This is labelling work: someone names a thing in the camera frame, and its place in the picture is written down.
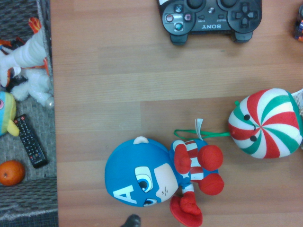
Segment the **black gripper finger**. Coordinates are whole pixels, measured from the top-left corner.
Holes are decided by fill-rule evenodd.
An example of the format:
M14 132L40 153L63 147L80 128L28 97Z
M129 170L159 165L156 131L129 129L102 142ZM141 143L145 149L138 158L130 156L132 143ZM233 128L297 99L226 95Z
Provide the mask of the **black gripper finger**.
M141 227L141 218L137 214L132 214L121 227Z

